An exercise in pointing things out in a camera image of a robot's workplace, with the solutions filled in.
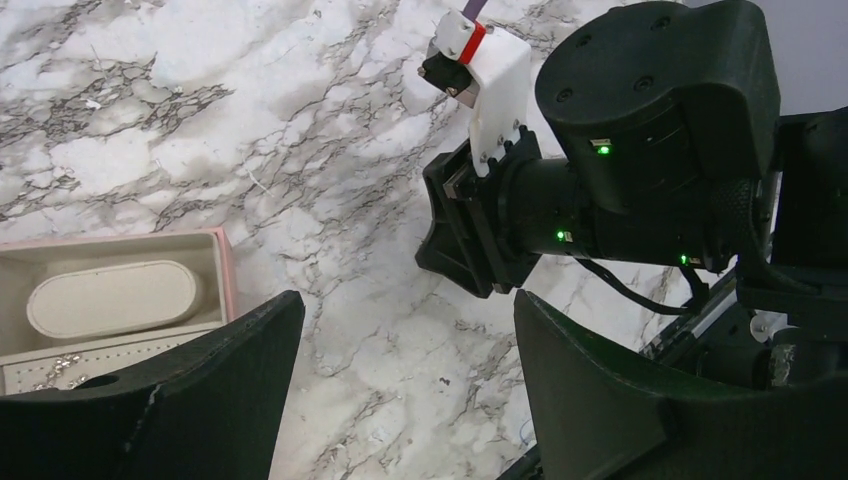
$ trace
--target beige oval container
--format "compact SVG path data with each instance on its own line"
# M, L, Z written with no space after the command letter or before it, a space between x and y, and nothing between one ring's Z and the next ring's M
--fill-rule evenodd
M184 265L148 261L49 278L30 295L27 317L51 338L102 337L185 320L202 297L200 278Z

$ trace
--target box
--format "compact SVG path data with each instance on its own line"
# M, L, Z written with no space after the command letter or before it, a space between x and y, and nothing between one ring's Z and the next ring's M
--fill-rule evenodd
M110 337L59 340L36 331L27 301L48 278L151 260L172 260L204 286L198 312L179 323ZM232 321L236 315L232 250L221 228L186 233L37 242L0 246L0 395L46 383L73 387L145 360Z

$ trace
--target marble surface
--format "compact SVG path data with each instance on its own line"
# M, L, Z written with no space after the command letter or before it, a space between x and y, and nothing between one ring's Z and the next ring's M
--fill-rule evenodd
M493 0L534 47L617 0ZM271 478L495 478L533 441L511 296L419 270L421 170L469 112L416 74L434 0L0 0L0 241L223 225L242 310L302 292ZM535 107L531 128L560 152ZM676 304L677 273L613 265ZM567 259L527 287L638 348L671 319Z

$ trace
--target gray wall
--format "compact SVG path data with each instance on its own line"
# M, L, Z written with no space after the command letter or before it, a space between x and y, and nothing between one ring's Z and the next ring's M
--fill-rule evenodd
M848 106L848 0L752 1L766 14L783 114Z

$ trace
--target jewelry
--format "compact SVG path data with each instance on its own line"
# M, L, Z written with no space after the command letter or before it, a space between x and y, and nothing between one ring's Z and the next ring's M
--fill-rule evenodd
M45 388L53 388L56 386L56 380L65 374L65 370L79 363L82 357L78 353L69 353L62 355L53 362L53 367L47 372L47 378L41 383L36 383L32 386L32 391L44 390ZM88 375L82 375L77 380L68 384L68 388L76 388L82 382L88 380Z

